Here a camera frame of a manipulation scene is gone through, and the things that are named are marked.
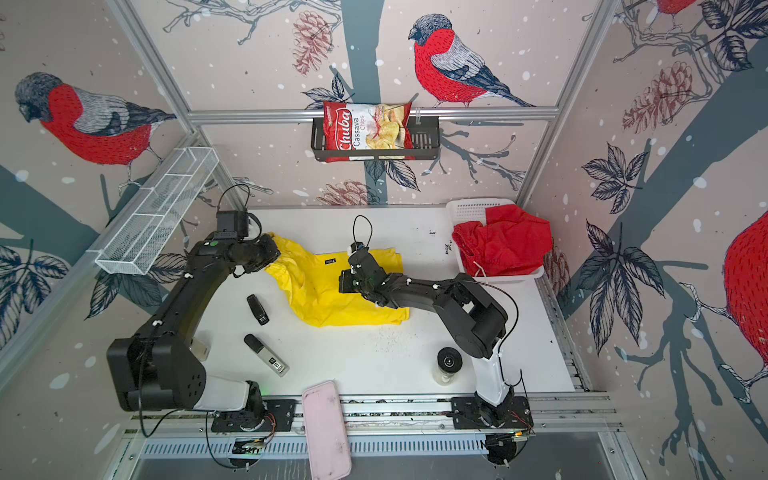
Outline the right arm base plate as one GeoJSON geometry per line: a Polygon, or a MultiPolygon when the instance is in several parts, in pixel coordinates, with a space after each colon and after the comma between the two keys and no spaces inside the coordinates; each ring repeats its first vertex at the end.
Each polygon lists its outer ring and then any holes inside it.
{"type": "Polygon", "coordinates": [[[498,406],[479,396],[452,397],[450,413],[456,430],[513,429],[529,431],[534,422],[527,397],[508,394],[498,406]]]}

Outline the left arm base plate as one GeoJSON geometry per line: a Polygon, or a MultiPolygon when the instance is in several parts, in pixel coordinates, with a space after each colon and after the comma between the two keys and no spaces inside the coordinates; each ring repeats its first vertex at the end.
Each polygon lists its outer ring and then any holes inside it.
{"type": "Polygon", "coordinates": [[[297,401],[266,399],[261,404],[248,405],[237,411],[217,413],[212,421],[214,433],[264,433],[291,430],[297,401]]]}

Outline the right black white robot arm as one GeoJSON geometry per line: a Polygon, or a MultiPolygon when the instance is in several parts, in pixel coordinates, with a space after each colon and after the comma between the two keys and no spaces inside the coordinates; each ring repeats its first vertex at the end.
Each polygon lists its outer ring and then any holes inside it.
{"type": "Polygon", "coordinates": [[[417,309],[436,314],[461,351],[472,358],[475,393],[451,399],[454,428],[533,430],[525,399],[505,381],[500,344],[508,337],[504,307],[465,273],[449,280],[415,279],[386,272],[369,248],[350,246],[349,268],[339,277],[339,291],[359,294],[390,309],[417,309]]]}

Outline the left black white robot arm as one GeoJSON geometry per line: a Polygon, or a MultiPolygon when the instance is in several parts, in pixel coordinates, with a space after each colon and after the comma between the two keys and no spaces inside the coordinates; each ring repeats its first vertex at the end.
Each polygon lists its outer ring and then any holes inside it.
{"type": "Polygon", "coordinates": [[[157,312],[129,338],[116,339],[107,363],[122,410],[235,412],[258,426],[267,412],[254,381],[206,372],[191,346],[202,316],[218,288],[241,267],[258,272],[280,251],[269,234],[225,239],[211,234],[187,258],[182,277],[157,312]]]}

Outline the red shorts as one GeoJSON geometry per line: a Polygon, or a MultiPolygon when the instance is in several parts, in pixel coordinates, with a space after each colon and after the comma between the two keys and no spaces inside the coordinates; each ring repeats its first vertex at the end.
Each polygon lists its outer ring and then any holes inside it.
{"type": "Polygon", "coordinates": [[[468,221],[454,227],[465,272],[473,277],[532,274],[553,248],[550,223],[516,205],[485,209],[486,222],[468,221]]]}

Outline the white plastic basket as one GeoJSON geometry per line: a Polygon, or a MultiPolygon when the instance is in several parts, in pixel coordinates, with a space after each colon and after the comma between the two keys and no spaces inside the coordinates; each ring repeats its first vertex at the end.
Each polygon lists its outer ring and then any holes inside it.
{"type": "MultiPolygon", "coordinates": [[[[478,221],[483,225],[486,224],[486,210],[488,208],[502,206],[502,205],[514,205],[515,202],[506,198],[471,198],[452,200],[446,204],[446,211],[449,216],[449,220],[453,226],[470,222],[478,221]]],[[[488,283],[508,284],[519,283],[527,280],[538,279],[544,274],[544,267],[539,266],[532,273],[526,275],[511,275],[511,276],[491,276],[487,277],[483,269],[479,269],[480,276],[476,277],[476,280],[488,283]]]]}

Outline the yellow shorts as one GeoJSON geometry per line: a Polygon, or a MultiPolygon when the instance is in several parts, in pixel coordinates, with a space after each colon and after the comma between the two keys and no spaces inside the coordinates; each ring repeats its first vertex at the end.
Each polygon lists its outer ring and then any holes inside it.
{"type": "Polygon", "coordinates": [[[359,293],[339,291],[341,272],[350,267],[344,252],[315,255],[300,244],[272,236],[280,257],[266,268],[304,323],[316,327],[400,325],[408,308],[378,307],[359,293]]]}

